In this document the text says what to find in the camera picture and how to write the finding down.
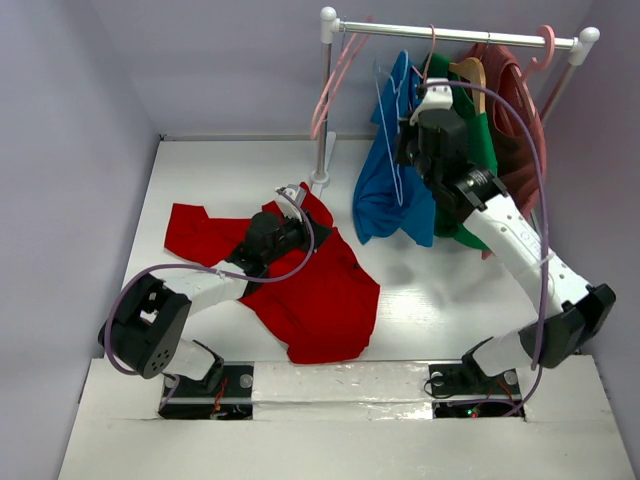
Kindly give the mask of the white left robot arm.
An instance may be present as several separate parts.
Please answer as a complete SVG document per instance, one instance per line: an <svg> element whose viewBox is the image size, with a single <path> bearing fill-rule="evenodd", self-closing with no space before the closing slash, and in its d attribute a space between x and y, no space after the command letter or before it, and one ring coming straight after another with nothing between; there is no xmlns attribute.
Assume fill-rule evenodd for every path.
<svg viewBox="0 0 640 480"><path fill-rule="evenodd" d="M167 375L175 388L212 395L221 388L224 360L210 348L182 338L188 317L226 301L244 299L273 282L270 267L301 250L304 263L331 236L314 221L275 213L254 215L244 239L208 273L197 267L173 278L138 274L116 301L115 312L98 334L99 344L131 375L151 379Z"/></svg>

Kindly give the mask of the light blue wire hanger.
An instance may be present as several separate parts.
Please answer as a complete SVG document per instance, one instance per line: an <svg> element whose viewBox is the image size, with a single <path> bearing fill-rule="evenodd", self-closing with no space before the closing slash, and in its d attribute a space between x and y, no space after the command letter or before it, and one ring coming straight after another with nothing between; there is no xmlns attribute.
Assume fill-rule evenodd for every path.
<svg viewBox="0 0 640 480"><path fill-rule="evenodd" d="M378 61L374 62L374 86L379 125L383 132L396 203L399 207L405 205L404 183L400 166L394 160L395 151L392 147L392 140L400 133L400 100L403 97L403 88L410 85L412 66L407 50L402 50L399 53L390 71L384 70Z"/></svg>

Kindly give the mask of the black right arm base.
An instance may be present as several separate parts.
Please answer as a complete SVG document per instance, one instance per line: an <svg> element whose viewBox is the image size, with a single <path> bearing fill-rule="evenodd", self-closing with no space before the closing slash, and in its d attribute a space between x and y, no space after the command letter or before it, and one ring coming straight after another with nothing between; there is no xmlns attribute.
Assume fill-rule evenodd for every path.
<svg viewBox="0 0 640 480"><path fill-rule="evenodd" d="M462 361L435 362L423 390L433 401L435 418L526 418L515 369L487 377Z"/></svg>

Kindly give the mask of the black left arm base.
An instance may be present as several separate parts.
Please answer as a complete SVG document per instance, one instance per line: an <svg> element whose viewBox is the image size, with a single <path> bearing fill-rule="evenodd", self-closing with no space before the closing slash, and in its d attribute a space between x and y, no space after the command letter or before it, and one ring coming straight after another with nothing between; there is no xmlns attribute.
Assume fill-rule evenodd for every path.
<svg viewBox="0 0 640 480"><path fill-rule="evenodd" d="M181 377L173 394L166 379L159 415L168 420L251 420L253 380L253 363L218 366L209 383Z"/></svg>

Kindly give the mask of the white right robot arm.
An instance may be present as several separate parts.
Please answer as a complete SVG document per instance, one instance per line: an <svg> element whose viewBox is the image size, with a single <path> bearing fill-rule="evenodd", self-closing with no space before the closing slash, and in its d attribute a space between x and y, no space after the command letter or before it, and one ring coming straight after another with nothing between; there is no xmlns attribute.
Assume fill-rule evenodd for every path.
<svg viewBox="0 0 640 480"><path fill-rule="evenodd" d="M590 284L544 248L499 177L469 159L467 125L454 111L415 112L400 120L399 129L396 163L413 168L437 207L502 261L539 315L469 350L462 358L462 384L482 392L507 370L557 367L599 332L615 293L606 284Z"/></svg>

